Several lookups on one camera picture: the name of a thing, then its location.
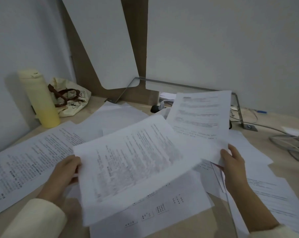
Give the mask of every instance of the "yellow thermos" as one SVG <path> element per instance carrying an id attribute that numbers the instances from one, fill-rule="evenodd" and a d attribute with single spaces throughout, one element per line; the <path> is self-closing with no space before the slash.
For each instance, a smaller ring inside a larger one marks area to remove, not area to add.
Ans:
<path id="1" fill-rule="evenodd" d="M 53 128 L 59 125 L 60 118 L 43 75 L 36 69 L 21 70 L 17 73 L 42 126 Z"/>

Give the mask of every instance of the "bag handle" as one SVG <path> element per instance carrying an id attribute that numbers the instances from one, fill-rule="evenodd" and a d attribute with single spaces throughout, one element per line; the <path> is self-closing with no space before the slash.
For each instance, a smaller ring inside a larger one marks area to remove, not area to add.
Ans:
<path id="1" fill-rule="evenodd" d="M 79 97 L 79 94 L 80 94 L 80 90 L 74 89 L 74 88 L 68 88 L 68 89 L 60 90 L 58 92 L 51 84 L 48 85 L 48 89 L 49 89 L 50 92 L 54 93 L 56 99 L 62 98 L 64 100 L 64 102 L 61 103 L 61 104 L 55 104 L 56 108 L 66 106 L 69 100 L 75 100 L 75 99 L 77 99 Z M 64 97 L 63 95 L 65 93 L 69 92 L 69 91 L 75 91 L 76 92 L 76 96 L 74 96 L 73 98 L 66 98 L 66 97 Z"/>

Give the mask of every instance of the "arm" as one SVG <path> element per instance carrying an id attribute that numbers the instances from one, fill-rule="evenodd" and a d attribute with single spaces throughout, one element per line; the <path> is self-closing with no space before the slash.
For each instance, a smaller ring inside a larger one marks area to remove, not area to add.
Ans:
<path id="1" fill-rule="evenodd" d="M 67 222 L 59 208 L 62 194 L 68 184 L 77 182 L 73 175 L 79 165 L 80 158 L 75 156 L 59 162 L 37 198 L 24 206 L 1 238 L 57 238 Z"/>
<path id="2" fill-rule="evenodd" d="M 232 155 L 224 149 L 221 150 L 221 156 L 225 163 L 225 183 L 247 229 L 251 233 L 271 230 L 279 226 L 279 222 L 248 185 L 244 159 L 234 146 L 229 145 L 229 149 Z"/>

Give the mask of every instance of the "cream bag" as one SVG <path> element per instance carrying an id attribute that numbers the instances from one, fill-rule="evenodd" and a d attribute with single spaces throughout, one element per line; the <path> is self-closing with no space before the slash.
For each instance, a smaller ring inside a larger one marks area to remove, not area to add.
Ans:
<path id="1" fill-rule="evenodd" d="M 53 78 L 48 89 L 61 118 L 75 115 L 91 97 L 89 90 L 63 78 Z"/>

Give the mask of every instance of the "desk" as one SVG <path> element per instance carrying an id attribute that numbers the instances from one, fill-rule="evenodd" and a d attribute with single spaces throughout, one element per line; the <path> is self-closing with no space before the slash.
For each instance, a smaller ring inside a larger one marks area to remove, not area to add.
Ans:
<path id="1" fill-rule="evenodd" d="M 101 107 L 104 104 L 104 100 L 105 98 L 91 97 L 88 105 L 83 110 L 81 110 L 73 117 L 62 118 L 61 122 L 66 122 L 69 120 L 76 124 L 82 122 L 93 112 L 95 112 L 99 107 Z M 152 114 L 150 112 L 151 106 L 149 105 L 137 103 L 129 104 L 147 113 L 148 115 Z M 251 112 L 243 110 L 242 114 L 245 121 L 254 122 L 255 116 Z M 257 113 L 257 116 L 259 119 L 258 124 L 267 125 L 277 129 L 281 129 L 281 126 L 299 129 L 299 119 L 294 117 L 273 113 Z M 272 169 L 272 171 L 276 176 L 286 178 L 286 180 L 296 193 L 297 197 L 299 198 L 299 162 L 294 160 L 288 154 L 288 152 L 274 146 L 268 140 L 269 136 L 280 134 L 279 132 L 259 126 L 257 126 L 257 128 L 259 132 L 243 130 L 237 125 L 237 123 L 233 123 L 233 129 L 241 131 L 243 135 L 249 140 L 249 142 L 253 146 L 255 146 L 255 148 L 265 153 L 274 161 L 273 164 L 270 164 L 270 168 Z M 45 130 L 45 128 L 40 126 L 18 140 L 15 144 L 27 140 L 28 138 L 44 132 Z M 38 188 L 10 208 L 0 213 L 0 235 L 12 221 L 12 219 L 17 215 L 17 213 L 27 203 L 27 201 L 37 196 L 40 189 L 41 188 Z M 213 208 L 203 211 L 195 216 L 192 216 L 191 218 L 188 218 L 187 220 L 174 224 L 148 237 L 235 238 L 235 227 L 227 202 L 213 195 L 209 196 L 215 204 Z M 67 199 L 62 209 L 68 216 L 68 223 L 65 226 L 64 231 L 61 233 L 60 237 L 89 237 L 89 229 L 82 227 L 81 208 L 78 201 L 76 199 Z"/>

